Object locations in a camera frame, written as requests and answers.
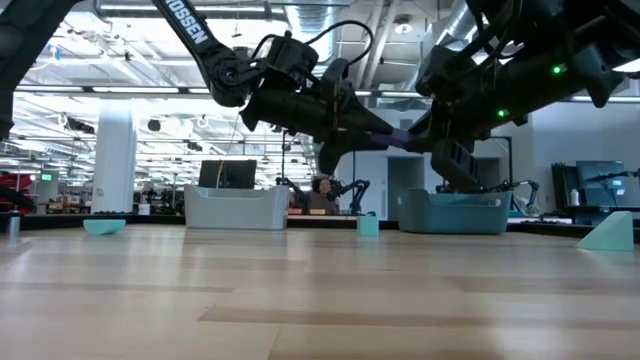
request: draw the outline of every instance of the cable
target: cable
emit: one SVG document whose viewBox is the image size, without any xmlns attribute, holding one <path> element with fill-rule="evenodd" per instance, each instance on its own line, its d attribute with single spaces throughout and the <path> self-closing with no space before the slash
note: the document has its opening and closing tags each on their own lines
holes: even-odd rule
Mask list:
<svg viewBox="0 0 640 360">
<path fill-rule="evenodd" d="M 357 21 L 357 20 L 343 20 L 343 21 L 339 21 L 331 26 L 329 26 L 328 28 L 322 30 L 318 35 L 314 36 L 312 39 L 308 40 L 305 42 L 305 44 L 307 45 L 311 45 L 314 42 L 320 40 L 322 37 L 324 37 L 325 35 L 327 35 L 328 33 L 330 33 L 331 31 L 341 27 L 341 26 L 345 26 L 345 25 L 356 25 L 361 27 L 362 29 L 364 29 L 364 31 L 367 33 L 367 35 L 369 35 L 369 44 L 367 45 L 367 48 L 364 49 L 364 51 L 362 53 L 360 53 L 360 55 L 356 56 L 355 59 L 349 61 L 349 65 L 353 65 L 355 63 L 357 63 L 358 61 L 362 60 L 365 56 L 367 56 L 367 54 L 369 52 L 371 52 L 371 48 L 373 47 L 373 42 L 374 42 L 374 36 L 373 36 L 373 32 L 371 31 L 371 29 L 364 23 Z M 275 38 L 276 35 L 275 34 L 269 34 L 266 35 L 265 37 L 263 37 L 260 42 L 258 43 L 258 46 L 256 46 L 256 49 L 253 50 L 253 53 L 251 54 L 251 58 L 255 59 L 256 56 L 258 56 L 258 53 L 260 52 L 260 49 L 262 48 L 262 46 L 264 46 L 264 43 L 267 42 L 267 40 L 269 39 L 273 39 Z"/>
<path fill-rule="evenodd" d="M 364 51 L 362 53 L 360 53 L 360 55 L 356 56 L 355 59 L 349 61 L 349 65 L 353 65 L 355 63 L 357 63 L 358 61 L 362 60 L 365 56 L 367 56 L 367 54 L 369 52 L 371 52 L 371 48 L 373 47 L 373 43 L 375 41 L 374 36 L 373 36 L 373 32 L 371 31 L 371 29 L 364 23 L 357 21 L 357 20 L 343 20 L 343 21 L 338 21 L 337 23 L 329 26 L 328 28 L 322 30 L 318 35 L 316 35 L 315 37 L 313 37 L 311 40 L 308 40 L 307 42 L 305 42 L 305 44 L 307 45 L 311 45 L 314 42 L 320 40 L 322 37 L 324 37 L 325 35 L 327 35 L 328 33 L 330 33 L 331 31 L 341 27 L 341 26 L 345 26 L 345 25 L 356 25 L 361 27 L 362 29 L 364 29 L 364 31 L 367 33 L 367 35 L 369 35 L 369 44 L 367 45 L 367 48 L 364 49 Z"/>
<path fill-rule="evenodd" d="M 231 140 L 229 140 L 229 146 L 227 147 L 227 152 L 222 157 L 222 160 L 220 161 L 220 166 L 218 167 L 218 176 L 216 177 L 216 189 L 220 187 L 220 176 L 222 175 L 222 168 L 224 166 L 224 161 L 227 158 L 227 155 L 229 155 L 229 151 L 231 151 L 231 147 L 233 146 L 233 137 L 235 136 L 237 131 L 239 118 L 240 118 L 240 113 L 238 112 L 238 115 L 236 115 L 236 120 L 233 123 L 233 131 L 231 132 Z"/>
<path fill-rule="evenodd" d="M 470 11 L 471 11 L 471 13 L 472 13 L 472 15 L 473 15 L 473 19 L 474 19 L 474 20 L 475 20 L 475 22 L 476 22 L 476 28 L 478 29 L 478 34 L 480 35 L 480 34 L 482 34 L 482 32 L 484 31 L 484 24 L 483 24 L 483 22 L 482 22 L 482 12 L 480 12 L 480 10 L 479 10 L 478 8 L 476 8 L 475 6 L 470 7 Z M 495 48 L 494 48 L 490 43 L 488 43 L 488 42 L 487 42 L 486 44 L 484 44 L 483 49 L 484 49 L 484 51 L 485 51 L 487 54 L 490 54 L 490 53 L 492 53 L 493 51 L 495 51 Z M 498 59 L 500 59 L 500 60 L 507 60 L 507 59 L 511 59 L 511 58 L 513 58 L 513 57 L 514 57 L 514 56 L 515 56 L 515 55 L 516 55 L 516 54 L 517 54 L 521 49 L 522 49 L 522 48 L 520 48 L 520 49 L 518 49 L 518 50 L 514 51 L 514 52 L 513 52 L 513 53 L 511 53 L 511 54 L 507 54 L 507 55 L 504 55 L 504 54 L 500 53 L 500 54 L 498 55 Z"/>
<path fill-rule="evenodd" d="M 602 189 L 604 191 L 606 191 L 609 195 L 611 195 L 611 197 L 613 198 L 613 204 L 615 205 L 614 209 L 618 209 L 618 198 L 616 197 L 616 191 L 614 189 L 609 189 L 609 187 L 607 186 L 607 183 L 604 182 L 604 180 L 600 180 L 598 181 L 598 184 L 600 184 L 600 186 L 602 186 Z"/>
<path fill-rule="evenodd" d="M 42 64 L 40 66 L 32 67 L 32 68 L 29 69 L 29 71 L 42 70 L 42 69 L 46 68 L 47 66 L 53 64 L 57 60 L 57 58 L 56 58 L 56 56 L 57 56 L 56 55 L 56 48 L 51 46 L 49 48 L 49 51 L 51 51 L 51 58 L 49 59 L 49 61 L 47 61 L 46 63 L 44 63 L 44 64 Z"/>
<path fill-rule="evenodd" d="M 513 27 L 518 23 L 518 20 L 520 19 L 520 15 L 522 13 L 522 2 L 523 0 L 511 0 L 508 5 L 505 5 L 505 9 L 507 6 L 510 6 L 511 11 L 507 20 L 505 21 L 504 30 L 502 32 L 500 40 L 498 40 L 498 44 L 495 48 L 493 48 L 493 51 L 487 54 L 487 57 L 480 64 L 459 74 L 457 77 L 458 79 L 465 77 L 478 69 L 484 69 L 488 64 L 498 59 L 498 57 L 502 54 L 502 50 L 504 50 L 506 45 L 511 40 Z M 462 51 L 460 51 L 456 54 L 456 56 L 453 57 L 453 62 L 467 59 L 477 53 L 479 48 L 487 45 L 489 41 L 498 33 L 497 27 L 498 25 L 489 25 L 489 27 L 481 34 L 479 34 L 479 36 L 475 40 L 473 40 L 469 45 L 462 49 Z"/>
<path fill-rule="evenodd" d="M 258 53 L 260 52 L 260 49 L 262 48 L 264 43 L 267 42 L 267 40 L 269 40 L 269 39 L 273 39 L 274 37 L 276 37 L 275 34 L 269 34 L 269 35 L 263 37 L 262 40 L 260 40 L 260 42 L 258 43 L 258 46 L 256 46 L 256 49 L 253 50 L 253 54 L 251 54 L 251 58 L 255 59 L 256 56 L 258 56 Z"/>
<path fill-rule="evenodd" d="M 320 79 L 318 79 L 315 75 L 313 75 L 311 72 L 309 72 L 307 69 L 303 68 L 302 66 L 294 65 L 293 70 L 303 75 L 305 79 L 311 81 L 313 85 L 320 85 Z"/>
</svg>

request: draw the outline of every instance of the person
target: person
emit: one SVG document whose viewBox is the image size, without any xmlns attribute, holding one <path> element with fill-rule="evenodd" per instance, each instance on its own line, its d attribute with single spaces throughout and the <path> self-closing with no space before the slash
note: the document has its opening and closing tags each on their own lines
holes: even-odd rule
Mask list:
<svg viewBox="0 0 640 360">
<path fill-rule="evenodd" d="M 311 191 L 307 193 L 309 209 L 321 209 L 325 215 L 340 215 L 340 206 L 337 199 L 329 200 L 331 192 L 331 180 L 326 177 L 317 177 L 311 183 Z"/>
</svg>

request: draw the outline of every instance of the light blue plastic bin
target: light blue plastic bin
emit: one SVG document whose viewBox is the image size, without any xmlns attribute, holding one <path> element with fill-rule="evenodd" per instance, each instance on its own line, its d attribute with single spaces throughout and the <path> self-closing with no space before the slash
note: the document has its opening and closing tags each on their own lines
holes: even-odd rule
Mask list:
<svg viewBox="0 0 640 360">
<path fill-rule="evenodd" d="M 407 189 L 398 197 L 400 230 L 430 234 L 502 234 L 507 230 L 511 192 L 429 194 Z"/>
<path fill-rule="evenodd" d="M 358 216 L 359 236 L 380 236 L 380 223 L 375 215 Z"/>
<path fill-rule="evenodd" d="M 110 235 L 124 229 L 126 220 L 96 219 L 82 222 L 84 229 L 91 235 Z"/>
</svg>

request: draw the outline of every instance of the computer monitor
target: computer monitor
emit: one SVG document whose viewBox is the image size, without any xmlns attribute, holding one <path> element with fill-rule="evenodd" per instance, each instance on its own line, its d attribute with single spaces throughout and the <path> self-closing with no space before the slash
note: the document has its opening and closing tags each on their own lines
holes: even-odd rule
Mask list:
<svg viewBox="0 0 640 360">
<path fill-rule="evenodd" d="M 220 181 L 216 184 L 220 166 L 222 166 Z M 257 166 L 255 160 L 206 160 L 200 167 L 198 185 L 206 188 L 253 189 Z"/>
<path fill-rule="evenodd" d="M 576 161 L 578 181 L 582 190 L 624 190 L 624 177 L 599 180 L 598 177 L 624 171 L 622 161 Z"/>
</svg>

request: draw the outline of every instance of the wood grain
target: wood grain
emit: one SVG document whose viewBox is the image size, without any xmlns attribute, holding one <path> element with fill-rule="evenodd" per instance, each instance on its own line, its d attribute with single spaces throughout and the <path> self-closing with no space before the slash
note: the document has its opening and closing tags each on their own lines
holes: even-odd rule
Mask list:
<svg viewBox="0 0 640 360">
<path fill-rule="evenodd" d="M 3 360 L 630 360 L 640 261 L 574 239 L 127 226 L 0 256 Z"/>
</svg>

